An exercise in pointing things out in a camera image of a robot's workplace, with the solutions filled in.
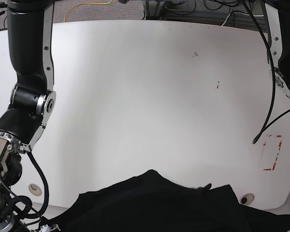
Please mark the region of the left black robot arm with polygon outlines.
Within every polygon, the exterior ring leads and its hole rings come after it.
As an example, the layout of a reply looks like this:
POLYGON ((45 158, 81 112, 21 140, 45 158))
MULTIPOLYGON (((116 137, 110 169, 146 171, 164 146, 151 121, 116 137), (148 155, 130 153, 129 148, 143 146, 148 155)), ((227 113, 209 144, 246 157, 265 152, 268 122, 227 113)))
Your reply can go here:
POLYGON ((274 107, 276 89, 279 88, 290 100, 290 0, 262 0, 261 7, 267 33, 264 34, 255 16, 245 1, 242 5, 254 22, 264 42, 272 79, 270 108, 260 132, 253 139, 255 144, 261 135, 276 121, 290 112, 290 109, 270 121, 274 107))

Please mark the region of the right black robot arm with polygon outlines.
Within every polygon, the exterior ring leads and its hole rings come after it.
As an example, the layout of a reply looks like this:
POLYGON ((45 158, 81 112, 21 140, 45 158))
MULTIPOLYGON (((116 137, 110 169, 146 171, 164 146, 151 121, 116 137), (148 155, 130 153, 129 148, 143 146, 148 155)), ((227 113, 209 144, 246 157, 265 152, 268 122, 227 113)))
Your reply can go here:
POLYGON ((23 220, 39 223, 49 203, 48 183, 32 150, 56 102, 51 54, 54 6, 52 0, 7 2, 9 53, 17 83, 7 111, 0 117, 0 232, 26 232, 23 220), (22 175, 23 154, 43 183, 44 200, 39 210, 33 208, 29 197, 11 191, 22 175))

